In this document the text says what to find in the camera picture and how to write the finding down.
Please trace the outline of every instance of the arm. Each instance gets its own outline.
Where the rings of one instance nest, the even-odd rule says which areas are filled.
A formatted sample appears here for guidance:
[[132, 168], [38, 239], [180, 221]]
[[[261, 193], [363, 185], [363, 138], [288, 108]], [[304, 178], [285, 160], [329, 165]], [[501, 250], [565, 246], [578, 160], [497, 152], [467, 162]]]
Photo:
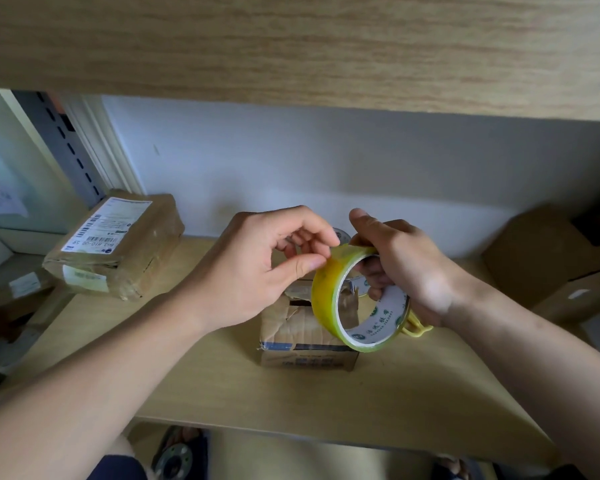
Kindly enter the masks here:
[[[0, 479], [87, 478], [195, 342], [256, 316], [336, 245], [333, 229], [305, 207], [238, 214], [174, 290], [0, 403]], [[272, 268], [275, 248], [288, 260]]]
[[398, 284], [423, 322], [458, 333], [568, 459], [600, 479], [600, 353], [464, 272], [407, 222], [350, 217], [352, 244], [380, 255], [359, 268], [369, 295]]

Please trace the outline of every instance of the wooden shelf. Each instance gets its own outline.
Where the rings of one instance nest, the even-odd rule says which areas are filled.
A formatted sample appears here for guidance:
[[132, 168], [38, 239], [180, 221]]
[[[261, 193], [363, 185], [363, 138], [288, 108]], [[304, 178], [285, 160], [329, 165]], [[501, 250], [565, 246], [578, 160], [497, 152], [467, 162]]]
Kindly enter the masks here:
[[[165, 292], [212, 244], [185, 237], [155, 293]], [[472, 267], [480, 274], [480, 268]], [[77, 295], [6, 385], [43, 371], [145, 302]], [[259, 319], [202, 339], [138, 411], [141, 420], [248, 429], [321, 441], [404, 448], [508, 464], [551, 465], [555, 446], [450, 330], [396, 338], [361, 354], [353, 372], [267, 369]]]
[[0, 87], [600, 120], [600, 0], [0, 0]]

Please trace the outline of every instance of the floor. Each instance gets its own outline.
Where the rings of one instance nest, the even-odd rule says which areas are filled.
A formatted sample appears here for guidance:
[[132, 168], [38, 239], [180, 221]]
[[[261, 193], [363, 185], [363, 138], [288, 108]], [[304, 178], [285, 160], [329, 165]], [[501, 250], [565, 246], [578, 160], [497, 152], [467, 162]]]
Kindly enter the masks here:
[[[128, 434], [149, 464], [166, 425], [138, 423]], [[429, 480], [429, 454], [321, 444], [242, 431], [213, 430], [209, 480]]]

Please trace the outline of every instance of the hand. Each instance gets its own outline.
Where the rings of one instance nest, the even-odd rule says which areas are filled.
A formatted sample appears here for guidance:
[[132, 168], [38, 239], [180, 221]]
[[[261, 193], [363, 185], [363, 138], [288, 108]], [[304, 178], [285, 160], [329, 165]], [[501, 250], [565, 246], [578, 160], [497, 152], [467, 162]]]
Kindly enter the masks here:
[[358, 233], [351, 243], [373, 246], [380, 258], [365, 259], [356, 266], [379, 299], [386, 286], [396, 284], [411, 297], [411, 306], [421, 322], [443, 325], [456, 298], [456, 282], [465, 272], [440, 252], [423, 231], [403, 220], [382, 223], [362, 209], [353, 209], [349, 220]]
[[[245, 322], [272, 305], [295, 280], [323, 266], [330, 246], [340, 244], [333, 228], [301, 205], [261, 214], [236, 214], [209, 252], [172, 291], [173, 298], [200, 312], [203, 333]], [[296, 245], [302, 254], [297, 255]], [[287, 260], [271, 265], [273, 249]]]

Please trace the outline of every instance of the taped cardboard box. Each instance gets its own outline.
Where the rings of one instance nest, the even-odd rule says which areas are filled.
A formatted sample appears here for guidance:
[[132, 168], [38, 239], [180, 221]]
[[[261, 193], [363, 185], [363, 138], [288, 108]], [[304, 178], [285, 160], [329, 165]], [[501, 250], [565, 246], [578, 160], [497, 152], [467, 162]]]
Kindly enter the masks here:
[[[330, 334], [313, 316], [311, 280], [298, 280], [261, 314], [260, 364], [264, 367], [309, 367], [352, 371], [358, 352]], [[347, 328], [358, 323], [358, 298], [344, 293], [340, 316]]]
[[600, 313], [600, 246], [551, 205], [510, 220], [482, 258], [501, 291], [551, 322]]
[[149, 291], [183, 231], [172, 195], [113, 191], [43, 265], [76, 292], [137, 299]]
[[0, 265], [0, 306], [56, 285], [56, 279], [42, 268], [42, 261], [42, 256], [14, 254]]

